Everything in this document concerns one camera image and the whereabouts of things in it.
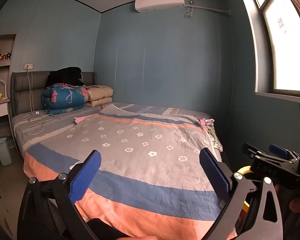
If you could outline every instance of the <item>window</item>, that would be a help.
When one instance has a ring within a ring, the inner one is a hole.
[[[300,15],[291,0],[256,0],[266,33],[271,93],[300,96]]]

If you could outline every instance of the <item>wall outlet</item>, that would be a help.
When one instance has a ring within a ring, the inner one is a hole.
[[[33,64],[24,64],[23,69],[33,69]]]

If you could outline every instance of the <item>gray upholstered headboard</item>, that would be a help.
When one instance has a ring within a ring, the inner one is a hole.
[[[34,110],[42,110],[41,94],[46,89],[45,85],[50,71],[29,72],[30,84],[33,79]],[[82,72],[83,83],[87,86],[97,85],[97,74],[94,72]],[[29,82],[26,72],[12,72],[11,74],[11,104],[13,116],[30,112]]]

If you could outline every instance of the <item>white wall-mounted air conditioner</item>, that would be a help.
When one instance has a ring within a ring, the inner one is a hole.
[[[166,9],[184,6],[185,0],[136,0],[135,8],[138,12]]]

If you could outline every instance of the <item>mattress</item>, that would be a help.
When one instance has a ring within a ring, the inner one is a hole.
[[[100,218],[129,236],[192,240],[221,212],[198,157],[207,147],[221,161],[211,128],[200,121],[211,118],[205,113],[113,103],[47,116],[37,126],[42,119],[25,118],[12,124],[28,177],[54,179],[93,149],[101,152],[100,170],[75,203],[86,220]]]

